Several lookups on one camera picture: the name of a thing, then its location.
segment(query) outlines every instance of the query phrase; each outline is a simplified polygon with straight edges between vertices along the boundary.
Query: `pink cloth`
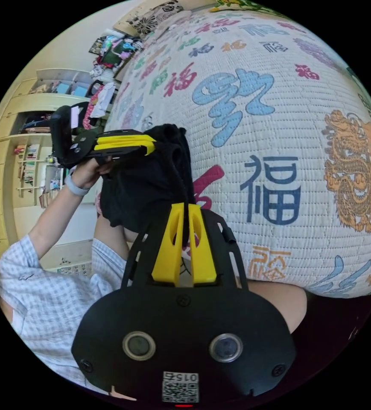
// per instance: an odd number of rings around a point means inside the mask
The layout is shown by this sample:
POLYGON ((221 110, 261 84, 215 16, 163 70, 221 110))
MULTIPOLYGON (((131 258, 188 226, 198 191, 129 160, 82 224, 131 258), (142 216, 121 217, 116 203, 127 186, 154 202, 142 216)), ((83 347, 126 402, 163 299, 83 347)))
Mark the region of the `pink cloth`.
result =
POLYGON ((84 129, 91 129, 90 125, 90 115, 94 110, 94 106, 96 104, 93 104, 95 100, 97 100, 97 97, 100 94, 100 91, 104 88, 104 86, 100 86, 100 88, 97 90, 97 92, 90 98, 90 102, 88 103, 87 111, 84 115, 84 120, 83 120, 83 127, 84 129))

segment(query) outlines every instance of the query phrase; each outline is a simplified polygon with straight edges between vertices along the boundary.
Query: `knee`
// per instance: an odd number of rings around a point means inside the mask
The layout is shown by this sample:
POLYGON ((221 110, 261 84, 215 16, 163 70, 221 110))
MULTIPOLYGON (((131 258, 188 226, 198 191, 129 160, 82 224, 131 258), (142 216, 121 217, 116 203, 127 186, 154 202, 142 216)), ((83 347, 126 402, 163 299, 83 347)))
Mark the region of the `knee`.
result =
POLYGON ((274 282, 249 282, 249 290, 271 302, 281 313, 292 333, 302 322, 307 309, 305 291, 297 286, 274 282))

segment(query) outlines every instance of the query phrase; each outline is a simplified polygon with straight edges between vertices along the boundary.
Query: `orange dragon pattern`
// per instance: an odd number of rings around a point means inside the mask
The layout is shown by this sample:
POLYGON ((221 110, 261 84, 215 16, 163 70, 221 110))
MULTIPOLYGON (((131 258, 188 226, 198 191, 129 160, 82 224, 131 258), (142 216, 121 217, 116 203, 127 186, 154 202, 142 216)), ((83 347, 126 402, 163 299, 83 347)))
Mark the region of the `orange dragon pattern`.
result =
POLYGON ((328 139, 325 176, 335 193, 338 218, 357 232, 371 232, 371 122, 335 110, 325 116, 328 139))

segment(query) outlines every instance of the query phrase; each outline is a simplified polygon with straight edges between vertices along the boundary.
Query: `bed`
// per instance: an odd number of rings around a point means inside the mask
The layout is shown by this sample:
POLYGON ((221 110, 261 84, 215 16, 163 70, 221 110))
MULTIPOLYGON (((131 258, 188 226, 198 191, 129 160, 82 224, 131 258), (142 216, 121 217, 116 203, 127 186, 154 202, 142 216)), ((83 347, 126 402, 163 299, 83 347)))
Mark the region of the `bed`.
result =
POLYGON ((225 218, 247 277, 371 294, 371 100, 347 64, 246 10, 194 11, 144 45, 106 130, 187 129, 197 203, 225 218))

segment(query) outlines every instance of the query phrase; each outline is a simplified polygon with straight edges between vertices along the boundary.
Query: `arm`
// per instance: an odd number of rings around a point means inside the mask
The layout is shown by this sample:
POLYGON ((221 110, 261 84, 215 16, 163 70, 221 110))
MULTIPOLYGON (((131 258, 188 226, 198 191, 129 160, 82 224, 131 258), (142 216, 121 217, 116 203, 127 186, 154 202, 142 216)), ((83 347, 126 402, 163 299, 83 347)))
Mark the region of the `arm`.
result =
MULTIPOLYGON (((74 184, 83 189, 91 188, 100 175, 109 171, 110 164, 99 167, 95 159, 79 165, 72 174, 74 184)), ((65 186, 38 219, 29 238, 41 259, 63 235, 83 197, 73 194, 65 186)))

